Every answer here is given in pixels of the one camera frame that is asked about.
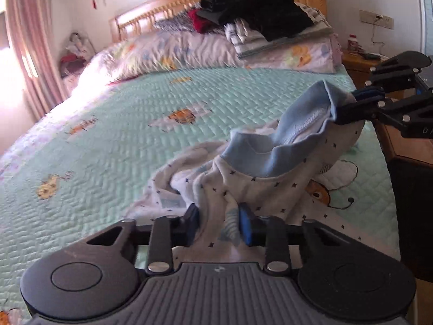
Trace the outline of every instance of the metal screw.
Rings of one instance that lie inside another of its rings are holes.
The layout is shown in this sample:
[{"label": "metal screw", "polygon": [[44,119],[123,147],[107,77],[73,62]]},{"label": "metal screw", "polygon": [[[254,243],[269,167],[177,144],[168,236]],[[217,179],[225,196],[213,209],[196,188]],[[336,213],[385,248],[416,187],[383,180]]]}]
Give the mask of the metal screw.
[{"label": "metal screw", "polygon": [[286,271],[289,266],[284,261],[271,261],[266,268],[272,272]]},{"label": "metal screw", "polygon": [[151,262],[147,268],[155,273],[160,273],[160,272],[166,272],[169,268],[170,265],[168,265],[165,261],[154,261]]}]

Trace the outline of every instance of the nightstand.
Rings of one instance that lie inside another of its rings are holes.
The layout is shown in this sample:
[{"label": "nightstand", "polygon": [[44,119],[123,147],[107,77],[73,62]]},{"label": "nightstand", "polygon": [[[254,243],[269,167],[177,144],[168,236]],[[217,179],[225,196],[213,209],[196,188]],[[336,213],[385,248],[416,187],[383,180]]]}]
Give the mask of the nightstand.
[{"label": "nightstand", "polygon": [[[376,66],[380,60],[366,60],[361,55],[351,51],[343,51],[343,65],[357,89],[365,87],[365,81],[369,78],[370,67]],[[395,99],[403,98],[403,91],[387,94]]]},{"label": "nightstand", "polygon": [[433,140],[374,126],[394,191],[401,261],[415,277],[433,282]]}]

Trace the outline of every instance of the quilted bedspread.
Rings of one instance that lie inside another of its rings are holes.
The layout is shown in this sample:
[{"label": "quilted bedspread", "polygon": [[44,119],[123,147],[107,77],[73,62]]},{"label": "quilted bedspread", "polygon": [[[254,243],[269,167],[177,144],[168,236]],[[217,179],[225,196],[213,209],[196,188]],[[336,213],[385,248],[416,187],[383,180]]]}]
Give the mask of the quilted bedspread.
[{"label": "quilted bedspread", "polygon": [[[177,152],[280,117],[322,79],[354,89],[344,68],[335,75],[214,68],[142,76],[86,101],[75,94],[0,161],[0,304],[25,309],[24,270],[119,220]],[[341,161],[357,167],[355,179],[320,185],[321,194],[330,206],[350,205],[338,214],[398,253],[395,201],[371,124]]]}]

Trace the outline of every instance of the pink curtain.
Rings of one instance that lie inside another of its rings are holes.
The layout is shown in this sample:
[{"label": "pink curtain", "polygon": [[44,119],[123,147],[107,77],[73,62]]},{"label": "pink curtain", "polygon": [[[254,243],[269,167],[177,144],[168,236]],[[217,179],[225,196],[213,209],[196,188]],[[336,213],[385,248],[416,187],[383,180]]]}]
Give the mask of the pink curtain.
[{"label": "pink curtain", "polygon": [[25,97],[36,120],[68,98],[51,55],[51,0],[6,0],[9,44],[25,79]]}]

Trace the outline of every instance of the ridged grip surface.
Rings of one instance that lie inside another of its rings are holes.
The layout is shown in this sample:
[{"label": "ridged grip surface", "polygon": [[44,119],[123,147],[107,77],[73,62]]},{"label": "ridged grip surface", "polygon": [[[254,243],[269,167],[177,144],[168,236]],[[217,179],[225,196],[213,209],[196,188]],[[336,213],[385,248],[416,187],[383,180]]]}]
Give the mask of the ridged grip surface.
[{"label": "ridged grip surface", "polygon": [[[55,323],[34,318],[28,325]],[[311,308],[293,281],[271,277],[258,264],[184,263],[147,281],[127,307],[89,325],[327,325],[343,324]],[[389,325],[407,325],[403,318]]]}]

